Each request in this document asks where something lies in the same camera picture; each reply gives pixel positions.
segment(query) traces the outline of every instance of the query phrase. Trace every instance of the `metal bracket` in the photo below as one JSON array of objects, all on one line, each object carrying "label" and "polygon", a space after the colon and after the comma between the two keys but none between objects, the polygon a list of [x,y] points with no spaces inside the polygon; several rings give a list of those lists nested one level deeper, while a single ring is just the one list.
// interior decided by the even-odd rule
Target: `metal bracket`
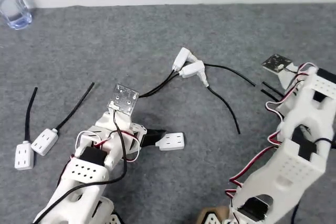
[{"label": "metal bracket", "polygon": [[117,84],[114,87],[112,100],[109,102],[108,108],[120,111],[130,116],[133,112],[138,97],[138,92],[121,84]]}]

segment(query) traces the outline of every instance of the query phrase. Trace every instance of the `clear water bottle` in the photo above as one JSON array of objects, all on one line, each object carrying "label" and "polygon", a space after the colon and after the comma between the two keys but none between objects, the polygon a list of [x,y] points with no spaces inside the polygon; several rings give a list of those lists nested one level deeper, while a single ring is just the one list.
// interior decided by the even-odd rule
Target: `clear water bottle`
[{"label": "clear water bottle", "polygon": [[10,28],[15,30],[26,28],[32,22],[23,0],[0,0],[0,13]]}]

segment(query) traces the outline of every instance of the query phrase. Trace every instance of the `tan component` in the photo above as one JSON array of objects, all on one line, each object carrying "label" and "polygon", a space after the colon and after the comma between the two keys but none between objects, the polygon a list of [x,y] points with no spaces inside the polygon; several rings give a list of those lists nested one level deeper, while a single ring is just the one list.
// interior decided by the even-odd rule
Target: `tan component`
[{"label": "tan component", "polygon": [[207,212],[214,212],[218,220],[222,223],[223,220],[226,220],[229,217],[229,208],[228,207],[207,207],[203,208],[201,213],[198,216],[196,224],[203,224],[204,218]]}]

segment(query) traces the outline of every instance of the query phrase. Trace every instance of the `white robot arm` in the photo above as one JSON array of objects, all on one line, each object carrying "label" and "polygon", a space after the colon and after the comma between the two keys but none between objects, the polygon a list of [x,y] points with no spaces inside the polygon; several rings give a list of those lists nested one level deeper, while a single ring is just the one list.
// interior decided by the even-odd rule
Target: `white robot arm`
[{"label": "white robot arm", "polygon": [[[108,105],[109,111],[105,112],[94,126],[78,135],[76,152],[66,166],[49,203],[36,216],[34,223],[120,223],[117,215],[112,213],[113,202],[102,197],[102,193],[106,187],[104,182],[110,179],[110,172],[123,158],[123,149],[126,154],[139,154],[140,141],[147,130],[131,122],[130,116],[138,96],[137,92],[122,85],[118,84],[115,87],[113,98]],[[122,134],[123,140],[120,139],[119,133]],[[92,183],[98,184],[74,190],[56,203],[76,186]],[[53,208],[46,215],[45,212],[50,207]]]},{"label": "white robot arm", "polygon": [[[273,103],[278,105],[276,110],[269,109],[281,119],[277,131],[268,138],[278,148],[267,164],[244,183],[236,180],[240,174],[231,178],[238,187],[227,190],[229,196],[235,195],[229,219],[224,223],[276,223],[326,170],[334,137],[336,76],[312,63],[295,67],[280,57],[275,55],[264,62],[265,68],[278,74],[287,90],[280,102]],[[302,71],[307,65],[312,67]],[[305,129],[304,135],[300,134],[300,127]]]}]

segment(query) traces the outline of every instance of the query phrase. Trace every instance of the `white plug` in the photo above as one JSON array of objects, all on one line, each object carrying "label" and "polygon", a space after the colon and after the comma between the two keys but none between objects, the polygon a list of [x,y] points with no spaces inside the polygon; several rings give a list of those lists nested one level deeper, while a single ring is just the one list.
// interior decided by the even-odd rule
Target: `white plug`
[{"label": "white plug", "polygon": [[180,74],[180,76],[182,76],[182,78],[188,78],[197,75],[201,79],[205,87],[209,86],[209,83],[206,79],[205,66],[201,60],[198,60],[195,63],[191,63],[188,66],[183,67],[178,73]]},{"label": "white plug", "polygon": [[31,143],[23,141],[16,146],[15,164],[17,170],[28,170],[34,167],[34,152],[30,148]]},{"label": "white plug", "polygon": [[193,63],[197,61],[197,58],[188,49],[182,47],[173,63],[173,71],[180,71],[186,61]]},{"label": "white plug", "polygon": [[45,156],[56,143],[57,139],[58,135],[56,129],[45,129],[39,134],[35,141],[33,141],[32,149],[41,156]]},{"label": "white plug", "polygon": [[165,134],[155,146],[159,147],[161,151],[174,151],[184,149],[184,136],[182,132]]}]

